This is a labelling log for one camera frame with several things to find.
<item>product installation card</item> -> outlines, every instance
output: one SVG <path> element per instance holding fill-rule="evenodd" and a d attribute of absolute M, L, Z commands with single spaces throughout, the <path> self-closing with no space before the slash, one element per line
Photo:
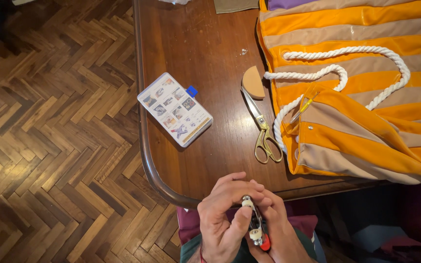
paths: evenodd
<path fill-rule="evenodd" d="M 181 147 L 187 147 L 213 122 L 212 115 L 168 73 L 141 92 L 137 100 Z"/>

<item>green shirt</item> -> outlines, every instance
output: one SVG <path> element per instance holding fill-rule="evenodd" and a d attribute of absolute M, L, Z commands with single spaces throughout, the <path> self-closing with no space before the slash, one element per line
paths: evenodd
<path fill-rule="evenodd" d="M 301 244 L 305 248 L 308 255 L 317 260 L 316 253 L 314 252 L 314 245 L 311 240 L 300 230 L 295 229 L 298 239 L 300 239 Z M 188 241 L 181 248 L 180 253 L 180 263 L 186 263 L 191 258 L 191 256 L 196 252 L 197 247 L 201 244 L 201 234 L 195 238 Z M 232 263 L 258 263 L 254 257 L 249 253 L 248 243 L 245 239 L 241 240 L 241 246 L 238 250 L 237 257 L 232 261 Z"/>

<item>red bracelet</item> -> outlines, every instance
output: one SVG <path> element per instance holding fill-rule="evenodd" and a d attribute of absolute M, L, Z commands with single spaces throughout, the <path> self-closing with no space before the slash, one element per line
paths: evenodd
<path fill-rule="evenodd" d="M 206 260 L 204 260 L 204 259 L 202 258 L 202 245 L 201 245 L 201 247 L 199 248 L 199 254 L 201 254 L 201 263 L 207 263 L 207 262 L 206 262 Z"/>

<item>striped fabric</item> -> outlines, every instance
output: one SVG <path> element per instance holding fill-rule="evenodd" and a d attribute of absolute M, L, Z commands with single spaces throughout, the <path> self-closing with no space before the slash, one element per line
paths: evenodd
<path fill-rule="evenodd" d="M 299 106 L 283 119 L 291 173 L 421 182 L 421 0 L 318 0 L 274 11 L 260 0 L 257 33 L 271 73 L 315 73 L 331 64 L 348 73 L 341 92 L 333 90 L 339 84 L 335 73 L 315 82 L 272 80 L 276 115 L 301 94 L 303 103 L 319 92 L 300 121 L 289 124 Z M 406 86 L 372 111 L 365 106 L 401 78 L 389 58 L 373 53 L 283 58 L 286 52 L 355 46 L 388 48 L 411 72 Z"/>

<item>metal tool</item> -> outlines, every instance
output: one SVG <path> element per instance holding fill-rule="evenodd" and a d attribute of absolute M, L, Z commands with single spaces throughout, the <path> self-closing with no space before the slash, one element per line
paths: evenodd
<path fill-rule="evenodd" d="M 256 103 L 254 103 L 254 100 L 249 96 L 248 92 L 243 87 L 241 87 L 241 91 L 243 92 L 243 95 L 245 96 L 245 100 L 248 103 L 251 114 L 253 114 L 253 117 L 256 119 L 256 123 L 258 123 L 259 129 L 261 130 L 258 136 L 258 140 L 256 141 L 256 147 L 254 148 L 254 155 L 256 156 L 256 159 L 262 164 L 266 164 L 267 162 L 269 162 L 269 158 L 271 158 L 275 162 L 282 161 L 282 158 L 284 157 L 282 149 L 277 144 L 277 141 L 274 138 L 272 138 L 272 136 L 270 135 L 270 132 L 269 132 L 270 127 L 268 123 L 266 122 L 266 118 L 264 117 L 264 115 L 261 114 L 258 107 L 256 106 Z M 272 154 L 272 150 L 269 147 L 267 141 L 271 141 L 277 147 L 280 153 L 280 158 L 276 159 L 274 157 L 274 155 Z M 257 152 L 258 147 L 263 149 L 264 152 L 266 153 L 266 160 L 261 160 L 259 158 L 258 152 Z"/>
<path fill-rule="evenodd" d="M 253 215 L 251 216 L 251 222 L 248 228 L 249 238 L 254 242 L 255 246 L 268 251 L 270 249 L 270 240 L 262 227 L 262 217 L 258 207 L 253 204 L 253 200 L 251 200 L 249 195 L 244 195 L 241 200 L 241 206 L 248 206 L 253 209 Z"/>
<path fill-rule="evenodd" d="M 304 112 L 304 111 L 306 111 L 306 109 L 308 108 L 308 106 L 313 102 L 313 100 L 314 100 L 314 98 L 316 98 L 316 96 L 319 94 L 319 92 L 318 93 L 316 93 L 314 96 L 313 96 L 313 98 L 311 98 L 311 99 L 309 99 L 303 106 L 301 106 L 301 108 L 300 108 L 300 110 L 298 110 L 296 113 L 295 113 L 295 115 L 293 116 L 293 118 L 290 120 L 290 124 L 292 124 L 292 123 L 294 123 L 295 122 L 295 120 L 297 120 L 299 117 L 300 117 L 300 115 Z"/>

